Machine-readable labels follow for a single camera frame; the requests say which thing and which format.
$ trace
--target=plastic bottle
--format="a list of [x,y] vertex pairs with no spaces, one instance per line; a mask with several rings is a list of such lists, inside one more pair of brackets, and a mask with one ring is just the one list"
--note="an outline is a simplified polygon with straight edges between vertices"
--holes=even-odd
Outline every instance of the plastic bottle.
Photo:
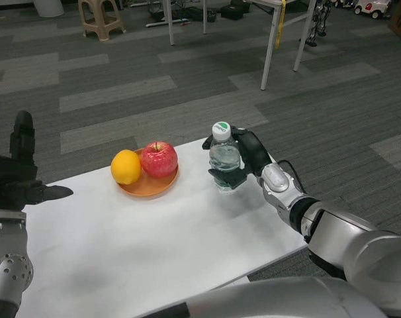
[[[209,163],[212,168],[230,172],[240,167],[240,153],[236,141],[232,137],[230,125],[219,121],[212,126],[212,141],[209,150]],[[217,188],[222,192],[233,192],[232,188],[223,181],[215,179]]]

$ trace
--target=beige stool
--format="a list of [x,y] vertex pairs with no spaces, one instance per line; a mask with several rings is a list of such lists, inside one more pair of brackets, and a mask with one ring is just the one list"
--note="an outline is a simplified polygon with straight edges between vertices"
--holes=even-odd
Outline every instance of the beige stool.
[[[111,17],[105,13],[103,3],[106,1],[111,2],[114,7],[115,17]],[[91,8],[93,18],[85,18],[83,10],[84,3],[87,3]],[[87,32],[96,32],[100,41],[107,41],[109,40],[109,32],[115,28],[121,28],[123,33],[126,32],[118,8],[116,7],[115,0],[79,0],[79,10],[84,29],[83,36],[86,36]]]

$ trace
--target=orange plate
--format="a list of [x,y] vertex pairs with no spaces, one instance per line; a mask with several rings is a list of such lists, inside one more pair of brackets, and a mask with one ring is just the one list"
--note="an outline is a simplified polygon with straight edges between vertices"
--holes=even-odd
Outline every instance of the orange plate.
[[[140,157],[140,155],[142,154],[142,150],[143,149],[136,150],[135,153],[137,153]],[[178,166],[170,176],[160,179],[150,177],[142,169],[142,175],[140,176],[140,179],[137,182],[129,185],[125,184],[118,184],[118,185],[128,194],[135,195],[136,197],[150,197],[151,195],[156,195],[161,192],[164,192],[166,189],[171,187],[171,185],[175,182],[175,180],[177,180],[178,176],[179,176]]]

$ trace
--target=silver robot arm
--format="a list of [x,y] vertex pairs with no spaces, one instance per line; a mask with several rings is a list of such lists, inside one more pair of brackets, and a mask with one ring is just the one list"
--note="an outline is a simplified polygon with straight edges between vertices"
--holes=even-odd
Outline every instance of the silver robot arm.
[[17,115],[11,134],[11,158],[0,156],[0,318],[15,317],[23,291],[30,285],[33,267],[27,255],[27,204],[67,197],[65,187],[47,187],[35,180],[34,129],[30,113]]
[[280,218],[302,234],[316,265],[401,317],[401,236],[306,195],[277,163],[266,165],[258,180]]
[[14,317],[33,278],[27,255],[26,215],[0,210],[0,317]]

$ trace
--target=red apple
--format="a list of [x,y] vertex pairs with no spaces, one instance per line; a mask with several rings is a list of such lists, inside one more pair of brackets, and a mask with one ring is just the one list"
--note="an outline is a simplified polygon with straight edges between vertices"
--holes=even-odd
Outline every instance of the red apple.
[[174,172],[177,167],[177,153],[168,142],[152,142],[142,151],[142,167],[154,178],[164,178]]

